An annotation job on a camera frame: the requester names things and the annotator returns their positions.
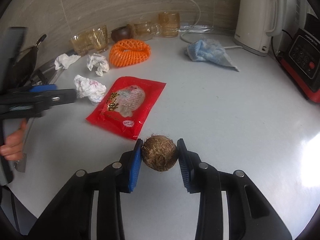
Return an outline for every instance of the crumpled tissue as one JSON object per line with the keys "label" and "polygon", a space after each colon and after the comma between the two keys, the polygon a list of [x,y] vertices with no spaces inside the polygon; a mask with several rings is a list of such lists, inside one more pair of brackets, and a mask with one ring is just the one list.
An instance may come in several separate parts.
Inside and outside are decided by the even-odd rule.
{"label": "crumpled tissue", "polygon": [[96,71],[96,74],[98,76],[102,76],[103,72],[108,72],[108,70],[110,69],[107,58],[97,53],[94,53],[91,56],[89,55],[89,58],[87,61],[87,67],[90,71],[94,66],[98,68]]}
{"label": "crumpled tissue", "polygon": [[211,61],[239,72],[222,45],[215,40],[199,40],[189,44],[185,51],[192,61]]}
{"label": "crumpled tissue", "polygon": [[59,57],[56,58],[54,64],[56,65],[56,70],[63,67],[63,69],[68,69],[71,64],[75,63],[81,56],[79,55],[71,55],[68,56],[67,54],[61,54]]}
{"label": "crumpled tissue", "polygon": [[88,97],[93,105],[101,102],[106,93],[106,86],[96,80],[76,75],[74,83],[77,91],[77,98]]}

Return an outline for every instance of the coconut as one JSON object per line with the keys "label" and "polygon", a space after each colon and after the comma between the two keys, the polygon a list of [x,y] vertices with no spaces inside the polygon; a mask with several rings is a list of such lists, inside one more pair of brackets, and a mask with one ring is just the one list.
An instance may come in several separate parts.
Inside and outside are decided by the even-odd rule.
{"label": "coconut", "polygon": [[166,136],[153,135],[142,146],[142,159],[156,171],[167,171],[177,162],[177,147]]}

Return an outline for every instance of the white table surface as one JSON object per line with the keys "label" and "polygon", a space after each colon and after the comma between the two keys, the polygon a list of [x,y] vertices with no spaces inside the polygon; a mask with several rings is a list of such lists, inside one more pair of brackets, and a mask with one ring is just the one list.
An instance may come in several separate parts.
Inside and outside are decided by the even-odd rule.
{"label": "white table surface", "polygon": [[[233,45],[231,37],[215,38]],[[179,38],[156,38],[148,44],[152,54],[146,62],[111,68],[98,77],[83,57],[56,84],[74,88],[77,74],[96,79],[107,90],[121,76],[167,83],[140,138],[183,138],[190,151],[219,171],[245,171],[295,239],[320,202],[319,106],[306,101],[269,56],[229,50],[238,73],[192,62]],[[135,141],[85,120],[94,108],[84,98],[56,106],[34,121],[24,149],[26,172],[15,172],[9,187],[36,217],[75,171],[102,170],[133,149]],[[187,193],[178,163],[166,172],[141,165],[137,187],[121,194],[121,203],[127,240],[195,237],[199,194]]]}

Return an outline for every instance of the red plastic bag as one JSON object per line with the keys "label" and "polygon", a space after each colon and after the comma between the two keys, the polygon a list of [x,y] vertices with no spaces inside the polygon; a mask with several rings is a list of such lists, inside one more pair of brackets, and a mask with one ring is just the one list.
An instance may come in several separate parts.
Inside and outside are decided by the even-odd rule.
{"label": "red plastic bag", "polygon": [[165,83],[121,77],[86,119],[113,133],[136,140]]}

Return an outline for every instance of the silver screw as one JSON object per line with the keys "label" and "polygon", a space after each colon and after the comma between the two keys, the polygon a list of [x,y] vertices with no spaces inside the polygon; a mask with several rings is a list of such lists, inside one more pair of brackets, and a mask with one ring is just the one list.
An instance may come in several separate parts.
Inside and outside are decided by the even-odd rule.
{"label": "silver screw", "polygon": [[82,177],[84,175],[85,175],[85,171],[84,170],[79,170],[79,171],[76,172],[76,176],[77,177]]}
{"label": "silver screw", "polygon": [[244,172],[241,170],[236,170],[235,174],[240,178],[244,177]]}
{"label": "silver screw", "polygon": [[115,169],[119,169],[121,168],[122,164],[120,162],[115,162],[112,164],[112,167],[114,167]]}
{"label": "silver screw", "polygon": [[208,168],[208,164],[207,163],[199,163],[199,168],[201,169],[207,169]]}
{"label": "silver screw", "polygon": [[52,101],[53,101],[53,102],[59,102],[59,101],[60,101],[60,97],[52,98]]}

